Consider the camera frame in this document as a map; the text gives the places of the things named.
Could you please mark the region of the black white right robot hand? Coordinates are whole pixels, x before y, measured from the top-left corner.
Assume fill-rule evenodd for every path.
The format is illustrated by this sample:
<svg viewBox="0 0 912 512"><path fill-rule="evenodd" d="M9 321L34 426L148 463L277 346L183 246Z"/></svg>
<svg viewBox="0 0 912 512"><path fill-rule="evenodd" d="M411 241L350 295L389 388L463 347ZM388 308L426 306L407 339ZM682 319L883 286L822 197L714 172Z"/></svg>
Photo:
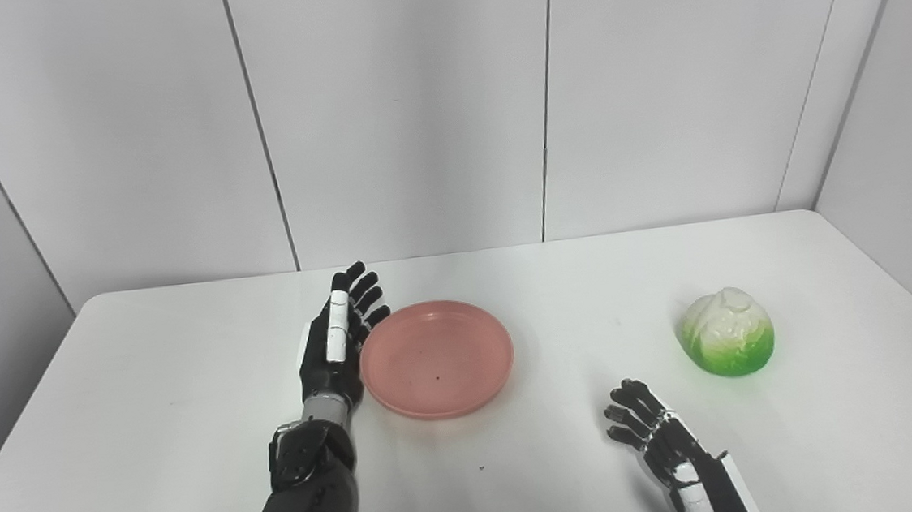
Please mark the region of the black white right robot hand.
<svg viewBox="0 0 912 512"><path fill-rule="evenodd" d="M760 512L728 451L711 454L673 409L640 380L609 392L604 416L613 441L639 454L666 488L675 512Z"/></svg>

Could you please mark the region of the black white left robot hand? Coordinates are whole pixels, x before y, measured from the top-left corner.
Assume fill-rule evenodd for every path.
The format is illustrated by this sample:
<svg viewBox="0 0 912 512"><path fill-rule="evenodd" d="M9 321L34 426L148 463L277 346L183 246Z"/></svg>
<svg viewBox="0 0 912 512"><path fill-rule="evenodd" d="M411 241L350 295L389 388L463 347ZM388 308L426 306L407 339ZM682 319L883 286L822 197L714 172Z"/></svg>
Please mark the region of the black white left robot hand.
<svg viewBox="0 0 912 512"><path fill-rule="evenodd" d="M308 327L299 366L301 398L340 396L353 411L365 394L359 368L363 345L390 313L379 275L363 261L335 273L329 298Z"/></svg>

